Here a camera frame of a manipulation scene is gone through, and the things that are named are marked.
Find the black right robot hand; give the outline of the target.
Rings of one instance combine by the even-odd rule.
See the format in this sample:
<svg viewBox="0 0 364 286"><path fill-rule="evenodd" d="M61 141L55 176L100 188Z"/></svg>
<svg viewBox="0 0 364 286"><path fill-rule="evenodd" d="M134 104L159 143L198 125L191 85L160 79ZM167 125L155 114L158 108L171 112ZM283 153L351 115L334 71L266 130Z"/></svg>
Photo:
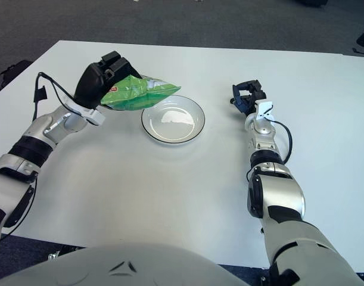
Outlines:
<svg viewBox="0 0 364 286"><path fill-rule="evenodd" d="M258 80L249 80L232 85L232 93L233 97L230 99L230 103L246 116L256 112L256 101L266 99L266 94Z"/></svg>

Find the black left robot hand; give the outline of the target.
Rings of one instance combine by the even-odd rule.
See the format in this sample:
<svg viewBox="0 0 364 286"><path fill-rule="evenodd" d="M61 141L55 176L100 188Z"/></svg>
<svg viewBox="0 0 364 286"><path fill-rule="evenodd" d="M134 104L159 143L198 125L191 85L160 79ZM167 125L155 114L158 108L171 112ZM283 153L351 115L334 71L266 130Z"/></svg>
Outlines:
<svg viewBox="0 0 364 286"><path fill-rule="evenodd" d="M96 109L113 85L130 75L142 78L127 59L112 51L102 56L101 61L87 66L76 86L74 101L82 107Z"/></svg>

